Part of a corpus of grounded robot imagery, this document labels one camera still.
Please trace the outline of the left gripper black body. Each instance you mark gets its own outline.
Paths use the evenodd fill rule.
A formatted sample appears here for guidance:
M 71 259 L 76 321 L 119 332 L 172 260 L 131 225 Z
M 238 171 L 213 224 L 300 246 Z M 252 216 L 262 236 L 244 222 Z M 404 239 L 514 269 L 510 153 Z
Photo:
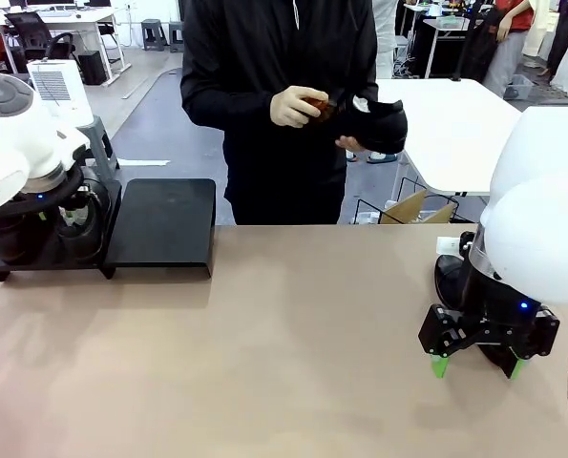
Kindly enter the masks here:
M 61 193 L 19 193 L 0 208 L 0 222 L 13 223 L 49 210 L 63 200 Z

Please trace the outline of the person's left hand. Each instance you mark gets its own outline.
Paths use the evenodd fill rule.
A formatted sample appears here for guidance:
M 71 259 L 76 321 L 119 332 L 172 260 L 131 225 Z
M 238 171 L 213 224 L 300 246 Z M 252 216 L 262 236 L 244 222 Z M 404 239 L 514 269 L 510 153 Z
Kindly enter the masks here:
M 361 153 L 365 151 L 365 148 L 357 141 L 357 139 L 353 136 L 344 136 L 341 135 L 336 141 L 336 145 L 340 148 L 343 148 L 347 151 L 356 153 Z

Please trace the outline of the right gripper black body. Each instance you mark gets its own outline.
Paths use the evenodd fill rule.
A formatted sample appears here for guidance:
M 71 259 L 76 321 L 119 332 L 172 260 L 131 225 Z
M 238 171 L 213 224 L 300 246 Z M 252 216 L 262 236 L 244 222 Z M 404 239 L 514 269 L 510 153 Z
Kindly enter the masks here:
M 528 330 L 544 306 L 510 285 L 483 274 L 470 274 L 462 290 L 459 311 L 485 323 L 485 336 L 475 344 L 508 344 Z

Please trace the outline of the person's right hand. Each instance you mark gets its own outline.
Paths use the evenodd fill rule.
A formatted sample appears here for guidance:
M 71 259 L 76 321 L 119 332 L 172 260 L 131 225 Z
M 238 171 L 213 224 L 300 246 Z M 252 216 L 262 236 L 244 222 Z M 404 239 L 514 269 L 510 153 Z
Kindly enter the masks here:
M 328 102 L 325 92 L 302 86 L 290 86 L 275 94 L 270 102 L 270 120 L 280 127 L 303 128 L 312 117 L 319 117 L 321 111 L 308 103 L 307 99 Z

